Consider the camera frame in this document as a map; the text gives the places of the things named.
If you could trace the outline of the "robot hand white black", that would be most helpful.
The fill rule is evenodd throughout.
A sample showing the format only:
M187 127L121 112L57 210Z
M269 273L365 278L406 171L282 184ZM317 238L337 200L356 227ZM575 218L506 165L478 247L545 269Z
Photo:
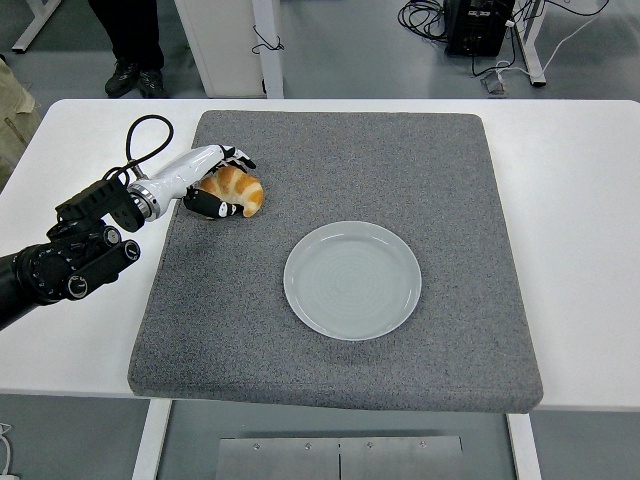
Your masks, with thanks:
M184 197L190 186L222 166L236 166L244 172L256 167L242 150L224 145L198 147L169 162L145 187L150 194L151 217L163 216L172 200Z

